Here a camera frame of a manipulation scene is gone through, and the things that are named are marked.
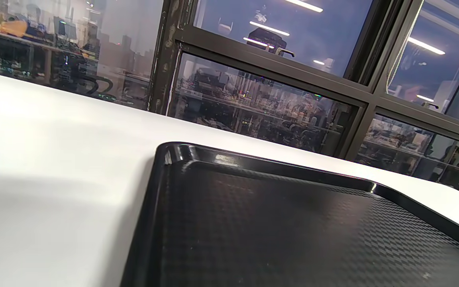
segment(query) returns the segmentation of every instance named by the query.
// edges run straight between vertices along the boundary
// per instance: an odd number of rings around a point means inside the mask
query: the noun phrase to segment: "desk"
[[[47,44],[33,42],[33,41],[30,41],[30,40],[27,40],[27,39],[22,39],[22,38],[19,38],[19,37],[15,37],[15,36],[8,35],[8,34],[3,34],[3,33],[0,33],[0,39],[4,39],[4,40],[8,40],[8,41],[14,41],[14,42],[17,42],[17,43],[20,43],[20,44],[28,46],[29,47],[29,63],[28,63],[28,66],[29,66],[30,69],[32,69],[32,66],[33,66],[33,52],[34,52],[33,49],[35,47],[39,47],[41,49],[44,49],[45,53],[46,53],[46,55],[45,55],[45,67],[44,67],[44,74],[45,74],[44,75],[44,82],[45,82],[45,84],[50,84],[51,83],[51,70],[52,70],[51,59],[52,59],[52,56],[53,56],[53,54],[52,54],[53,51],[67,53],[67,54],[71,54],[71,55],[75,55],[75,56],[79,56],[79,57],[82,56],[81,53],[74,53],[73,51],[69,51],[69,50],[65,50],[65,49],[59,49],[57,47],[54,47],[53,46],[54,45],[53,42],[49,42],[50,45],[47,45]],[[98,62],[98,60],[92,59],[92,58],[86,58],[86,60],[93,61],[93,62]]]
[[[374,180],[459,224],[441,184],[0,76],[0,287],[117,287],[170,141]]]

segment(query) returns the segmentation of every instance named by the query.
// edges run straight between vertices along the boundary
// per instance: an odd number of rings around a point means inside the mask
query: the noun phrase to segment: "yellow object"
[[[12,21],[3,22],[0,26],[0,32],[4,34],[11,34],[22,38],[26,33],[27,23],[25,21]]]

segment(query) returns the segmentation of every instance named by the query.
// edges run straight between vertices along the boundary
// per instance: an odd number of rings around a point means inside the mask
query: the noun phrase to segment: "tray rim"
[[[197,145],[190,142],[164,142],[160,144],[155,151],[155,158],[153,159],[153,166],[149,176],[148,184],[146,187],[145,197],[142,203],[142,207],[138,216],[138,221],[135,226],[133,233],[133,239],[131,242],[131,247],[129,249],[129,254],[127,255],[126,264],[124,267],[124,274],[122,276],[122,281],[120,282],[121,287],[142,287],[146,285],[150,286],[159,286],[160,284],[160,265],[151,264],[153,259],[160,259],[161,249],[153,249],[154,244],[160,243],[162,241],[161,232],[157,232],[158,226],[157,221],[162,218],[160,210],[160,188],[163,184],[163,174],[164,166],[170,165],[174,162],[180,160],[189,160],[191,162],[205,162],[212,165],[218,165],[213,161],[200,160],[196,151],[203,151],[209,153],[217,153],[219,155],[224,154],[224,156],[237,157],[240,160],[250,160],[258,162],[264,166],[274,166],[274,167],[286,167],[287,169],[300,169],[304,172],[309,173],[318,173],[319,175],[330,176],[330,177],[339,177],[339,180],[349,180],[352,183],[360,183],[361,187],[368,187],[369,190],[362,190],[378,196],[385,200],[398,205],[402,209],[410,212],[414,216],[417,216],[421,220],[424,220],[426,223],[434,227],[435,229],[445,233],[447,236],[453,238],[459,242],[459,224],[451,220],[450,218],[440,214],[437,211],[426,207],[422,203],[410,198],[409,196],[392,189],[384,184],[359,178],[355,176],[349,176],[345,174],[334,173],[332,171],[324,171],[322,169],[314,169],[312,167],[305,167],[302,165],[295,165],[293,163],[282,162],[277,160],[271,160],[267,158],[261,158],[258,156],[242,154],[237,152],[231,152],[224,149],[218,149],[216,147],[207,147],[205,145]],[[252,170],[246,167],[239,167],[239,169]],[[273,174],[277,176],[285,176],[277,173],[263,172],[265,174]],[[317,181],[293,177],[300,180],[307,180],[316,183]]]

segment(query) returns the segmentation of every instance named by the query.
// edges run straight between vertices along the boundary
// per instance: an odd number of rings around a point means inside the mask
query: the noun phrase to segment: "black tray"
[[[165,143],[122,286],[459,287],[459,225],[368,180]]]

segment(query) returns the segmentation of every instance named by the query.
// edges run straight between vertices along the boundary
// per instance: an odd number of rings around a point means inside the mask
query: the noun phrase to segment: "textured tray surface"
[[[163,286],[459,286],[459,243],[386,199],[201,165],[175,174]]]

